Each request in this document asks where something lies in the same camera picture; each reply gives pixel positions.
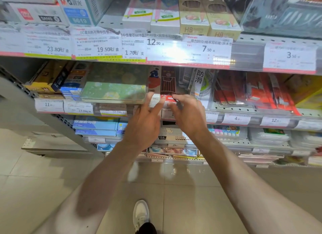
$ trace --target person's right arm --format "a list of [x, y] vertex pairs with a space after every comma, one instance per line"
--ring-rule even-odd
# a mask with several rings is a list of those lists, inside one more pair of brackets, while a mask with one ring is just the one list
[[322, 223], [289, 201], [209, 132], [205, 109], [189, 95], [173, 95], [176, 123], [193, 141], [215, 173], [228, 199], [251, 234], [322, 233]]

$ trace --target person's right hand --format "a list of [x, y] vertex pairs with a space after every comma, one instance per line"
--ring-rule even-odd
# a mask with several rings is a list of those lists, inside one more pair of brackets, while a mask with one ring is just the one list
[[195, 138], [200, 131], [208, 130], [206, 113], [200, 101], [189, 95], [173, 94], [172, 97], [183, 105], [183, 109], [180, 110], [175, 103], [170, 103], [170, 108], [177, 125], [190, 139]]

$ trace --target white shoe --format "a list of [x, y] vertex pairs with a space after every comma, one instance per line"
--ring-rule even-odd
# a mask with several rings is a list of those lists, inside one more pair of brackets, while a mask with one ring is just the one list
[[140, 227], [149, 222], [149, 208], [147, 203], [141, 199], [136, 202], [133, 210], [133, 224], [135, 233], [137, 233]]

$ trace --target pant leg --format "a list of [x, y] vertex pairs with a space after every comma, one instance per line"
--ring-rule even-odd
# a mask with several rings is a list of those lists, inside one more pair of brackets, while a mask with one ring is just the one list
[[152, 223], [147, 222], [140, 227], [137, 234], [156, 234], [156, 229]]

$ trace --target person's left arm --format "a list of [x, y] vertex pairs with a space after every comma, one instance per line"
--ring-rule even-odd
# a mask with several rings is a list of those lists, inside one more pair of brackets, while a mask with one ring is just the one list
[[37, 228], [34, 234], [95, 234], [116, 187], [136, 157], [151, 146], [159, 134], [164, 99], [151, 110], [146, 102], [129, 120], [123, 140], [87, 176], [70, 196]]

